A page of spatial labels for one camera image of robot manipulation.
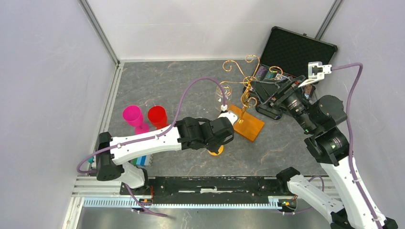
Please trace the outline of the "clear glass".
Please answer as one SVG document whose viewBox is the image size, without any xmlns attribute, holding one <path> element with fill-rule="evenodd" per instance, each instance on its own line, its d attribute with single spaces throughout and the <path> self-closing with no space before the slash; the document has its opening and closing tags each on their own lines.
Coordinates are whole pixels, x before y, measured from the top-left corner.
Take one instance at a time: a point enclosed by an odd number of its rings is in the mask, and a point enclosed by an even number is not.
<svg viewBox="0 0 405 229">
<path fill-rule="evenodd" d="M 228 83 L 221 83 L 221 86 L 225 93 L 226 105 L 231 103 L 232 99 L 232 88 Z M 214 106 L 218 111 L 221 111 L 221 106 L 223 105 L 224 97 L 222 94 L 222 90 L 217 86 L 215 89 L 215 96 L 214 96 Z"/>
</svg>

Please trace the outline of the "yellow wine glass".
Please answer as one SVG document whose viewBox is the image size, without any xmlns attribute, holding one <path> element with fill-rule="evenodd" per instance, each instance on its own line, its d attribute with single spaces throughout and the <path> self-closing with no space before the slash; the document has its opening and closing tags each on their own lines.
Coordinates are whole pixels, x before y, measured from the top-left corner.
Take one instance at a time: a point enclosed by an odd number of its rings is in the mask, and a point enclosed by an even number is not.
<svg viewBox="0 0 405 229">
<path fill-rule="evenodd" d="M 209 151 L 209 150 L 208 150 L 208 153 L 209 153 L 210 155 L 212 155 L 212 156 L 218 156 L 218 155 L 220 155 L 220 154 L 223 152 L 223 150 L 224 150 L 224 146 L 221 145 L 221 146 L 218 148 L 217 152 L 212 152 L 212 151 Z"/>
</svg>

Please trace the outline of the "red wine glass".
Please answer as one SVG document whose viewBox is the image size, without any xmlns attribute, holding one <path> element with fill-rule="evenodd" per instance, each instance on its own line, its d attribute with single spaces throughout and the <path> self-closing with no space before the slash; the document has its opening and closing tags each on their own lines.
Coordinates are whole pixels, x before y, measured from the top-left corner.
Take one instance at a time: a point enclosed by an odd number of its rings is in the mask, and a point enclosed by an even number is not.
<svg viewBox="0 0 405 229">
<path fill-rule="evenodd" d="M 151 107 L 148 111 L 147 117 L 156 129 L 162 129 L 169 125 L 166 110 L 162 106 L 157 105 Z"/>
</svg>

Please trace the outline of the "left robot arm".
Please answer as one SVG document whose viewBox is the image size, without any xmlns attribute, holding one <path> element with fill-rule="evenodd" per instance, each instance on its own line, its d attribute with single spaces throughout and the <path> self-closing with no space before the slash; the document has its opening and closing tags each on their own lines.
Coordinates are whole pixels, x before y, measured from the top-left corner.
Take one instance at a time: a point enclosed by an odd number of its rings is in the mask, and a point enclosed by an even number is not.
<svg viewBox="0 0 405 229">
<path fill-rule="evenodd" d="M 145 194 L 150 188 L 147 172 L 132 165 L 130 160 L 185 149 L 205 148 L 218 154 L 221 146 L 233 140 L 233 125 L 237 120 L 237 114 L 225 111 L 214 120 L 186 117 L 174 125 L 140 135 L 112 137 L 109 132 L 100 133 L 97 140 L 101 153 L 96 155 L 96 178 L 98 181 L 117 180 L 138 194 Z"/>
</svg>

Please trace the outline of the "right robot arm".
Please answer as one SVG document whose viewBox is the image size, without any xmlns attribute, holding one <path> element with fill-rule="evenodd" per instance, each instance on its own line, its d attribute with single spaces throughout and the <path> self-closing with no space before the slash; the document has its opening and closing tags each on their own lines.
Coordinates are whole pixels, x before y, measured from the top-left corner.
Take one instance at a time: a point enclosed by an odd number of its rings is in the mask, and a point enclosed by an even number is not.
<svg viewBox="0 0 405 229">
<path fill-rule="evenodd" d="M 396 229 L 394 219 L 386 217 L 372 200 L 358 172 L 352 138 L 338 124 L 348 121 L 343 102 L 325 95 L 314 103 L 304 96 L 296 80 L 254 81 L 251 94 L 275 115 L 290 114 L 308 137 L 308 151 L 327 172 L 340 200 L 313 186 L 295 168 L 277 174 L 276 189 L 282 195 L 295 194 L 317 210 L 333 229 Z"/>
</svg>

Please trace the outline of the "gold wire glass rack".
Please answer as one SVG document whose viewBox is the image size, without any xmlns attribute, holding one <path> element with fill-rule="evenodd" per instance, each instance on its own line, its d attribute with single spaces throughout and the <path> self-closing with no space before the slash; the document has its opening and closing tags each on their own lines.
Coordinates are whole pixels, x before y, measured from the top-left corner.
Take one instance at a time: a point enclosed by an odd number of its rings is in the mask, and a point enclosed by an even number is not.
<svg viewBox="0 0 405 229">
<path fill-rule="evenodd" d="M 256 55 L 248 55 L 246 56 L 245 61 L 251 63 L 254 59 L 257 59 L 257 65 L 251 76 L 246 76 L 240 65 L 234 60 L 227 60 L 222 65 L 223 70 L 229 72 L 232 70 L 231 63 L 234 63 L 244 77 L 240 82 L 240 84 L 243 84 L 245 87 L 240 98 L 242 108 L 238 108 L 232 104 L 230 105 L 229 110 L 238 116 L 237 121 L 233 124 L 234 130 L 251 142 L 255 141 L 265 124 L 262 120 L 254 117 L 246 111 L 248 108 L 255 107 L 258 104 L 258 99 L 251 97 L 250 90 L 253 89 L 253 82 L 257 81 L 255 75 L 260 66 L 260 58 Z"/>
</svg>

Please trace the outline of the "pink wine glass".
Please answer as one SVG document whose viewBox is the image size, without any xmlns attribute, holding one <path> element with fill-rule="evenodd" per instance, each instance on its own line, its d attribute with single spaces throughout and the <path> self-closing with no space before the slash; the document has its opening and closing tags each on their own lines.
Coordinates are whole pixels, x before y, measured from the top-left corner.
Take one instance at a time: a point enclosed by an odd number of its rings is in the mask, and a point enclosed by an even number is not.
<svg viewBox="0 0 405 229">
<path fill-rule="evenodd" d="M 134 128 L 136 135 L 149 132 L 149 125 L 144 122 L 141 109 L 136 105 L 126 107 L 122 112 L 123 119 Z"/>
</svg>

